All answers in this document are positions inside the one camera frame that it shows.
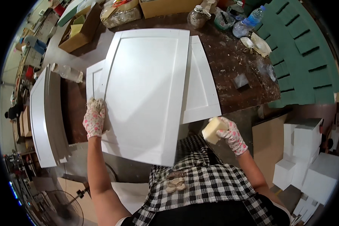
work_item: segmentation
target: wooden workbench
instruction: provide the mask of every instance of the wooden workbench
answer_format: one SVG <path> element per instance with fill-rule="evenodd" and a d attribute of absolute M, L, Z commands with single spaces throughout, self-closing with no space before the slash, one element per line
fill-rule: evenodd
<path fill-rule="evenodd" d="M 68 54 L 58 48 L 66 26 L 58 27 L 51 39 L 44 58 L 44 65 L 59 63 L 86 72 L 86 68 L 105 59 L 114 32 L 141 28 L 174 28 L 190 30 L 198 35 L 206 52 L 215 81 L 222 114 L 239 111 L 280 99 L 280 90 L 271 62 L 258 54 L 243 52 L 242 43 L 231 31 L 219 31 L 209 20 L 202 30 L 192 29 L 187 24 L 187 13 L 160 16 L 133 21 L 125 25 L 106 29 L 98 26 L 94 40 Z M 245 74 L 251 88 L 237 90 L 231 79 Z M 61 107 L 64 128 L 69 144 L 86 142 L 86 131 L 82 126 L 86 112 L 85 84 L 61 80 Z"/>

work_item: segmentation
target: black and white checkered shirt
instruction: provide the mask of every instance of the black and white checkered shirt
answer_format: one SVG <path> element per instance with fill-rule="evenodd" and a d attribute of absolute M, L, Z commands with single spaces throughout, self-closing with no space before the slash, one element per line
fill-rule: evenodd
<path fill-rule="evenodd" d="M 156 212 L 191 204 L 237 200 L 242 201 L 258 225 L 273 225 L 273 217 L 256 197 L 245 174 L 237 167 L 224 164 L 201 136 L 191 136 L 177 143 L 176 165 L 153 166 L 149 194 L 144 205 L 133 214 L 135 225 L 148 225 Z M 168 175 L 182 176 L 187 188 L 168 193 Z"/>

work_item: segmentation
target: yellow sponge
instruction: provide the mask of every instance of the yellow sponge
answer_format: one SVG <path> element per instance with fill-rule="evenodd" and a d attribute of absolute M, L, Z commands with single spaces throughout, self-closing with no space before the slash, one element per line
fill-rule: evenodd
<path fill-rule="evenodd" d="M 220 138 L 216 135 L 216 131 L 219 129 L 228 130 L 228 126 L 218 117 L 214 117 L 202 130 L 203 138 L 212 144 L 216 144 L 217 141 L 220 140 Z"/>

